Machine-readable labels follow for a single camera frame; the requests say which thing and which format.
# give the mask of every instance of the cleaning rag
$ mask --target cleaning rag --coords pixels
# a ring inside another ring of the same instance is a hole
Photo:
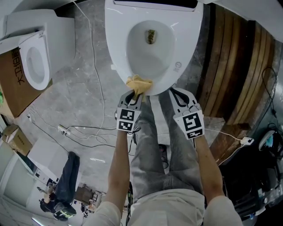
[[[150,89],[153,82],[150,79],[142,79],[139,75],[134,75],[132,78],[128,77],[126,85],[134,90],[134,100],[139,94],[145,93]]]

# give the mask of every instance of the toilet tank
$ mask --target toilet tank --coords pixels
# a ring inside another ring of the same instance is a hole
[[[57,16],[51,9],[11,13],[0,20],[0,40],[44,30],[45,23],[54,17]]]

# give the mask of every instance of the jeans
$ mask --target jeans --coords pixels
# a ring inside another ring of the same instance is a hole
[[[172,151],[169,173],[165,174],[163,169],[154,116],[146,97],[136,125],[141,130],[136,133],[136,152],[130,165],[134,203],[143,196],[168,189],[184,188],[203,194],[197,152],[192,140],[186,140],[173,119],[175,113],[168,91],[159,95],[159,102],[169,128]]]
[[[69,204],[73,202],[79,167],[80,158],[76,156],[74,152],[69,152],[68,160],[55,190],[55,195],[58,201]]]

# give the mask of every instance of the marble floor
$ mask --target marble floor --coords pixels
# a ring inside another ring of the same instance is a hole
[[[105,121],[103,128],[115,128],[116,121],[114,112],[117,108],[120,96],[125,93],[125,84],[120,79],[116,71],[111,70],[111,58],[107,48],[104,23],[104,0],[89,0],[78,4],[82,11],[89,17],[92,24],[93,45],[95,48],[95,64],[101,81],[102,91],[105,101]],[[76,6],[62,7],[56,11],[58,16],[74,17],[76,30],[76,56],[73,62],[61,69],[53,77],[53,85],[40,95],[28,109],[26,109],[15,123],[22,128],[28,139],[34,144],[39,137],[52,140],[47,134],[52,136],[60,145],[68,151],[76,152],[81,159],[80,172],[82,173],[82,183],[86,183],[90,188],[106,192],[107,175],[110,168],[114,148],[108,146],[94,146],[103,142],[101,138],[84,136],[71,129],[77,137],[70,135],[70,140],[57,130],[59,124],[64,127],[72,125],[100,127],[103,120],[103,100],[100,94],[98,79],[94,71],[94,60],[90,39],[90,30],[87,19],[76,8]],[[177,86],[186,88],[196,93],[207,44],[209,30],[210,8],[204,7],[203,23],[200,37],[194,55],[186,68],[184,74],[177,81]],[[159,143],[169,145],[168,128],[165,123],[157,97],[151,97],[153,112],[156,118]],[[37,112],[34,115],[36,127],[27,118],[29,109]],[[220,130],[224,124],[223,119],[205,118],[207,128]],[[81,128],[85,134],[96,134],[95,128]],[[116,131],[101,130],[105,135],[103,138],[107,144],[115,145]],[[206,138],[212,143],[216,132],[206,132]],[[135,152],[135,145],[132,145],[131,154]]]

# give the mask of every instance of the white toilet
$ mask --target white toilet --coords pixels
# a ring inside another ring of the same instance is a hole
[[[182,75],[195,51],[203,18],[202,3],[186,4],[105,1],[107,45],[125,83],[138,74],[153,80],[146,95],[157,95]]]
[[[52,75],[75,57],[75,21],[48,9],[5,16],[0,20],[0,54],[16,47],[28,82],[43,90]]]

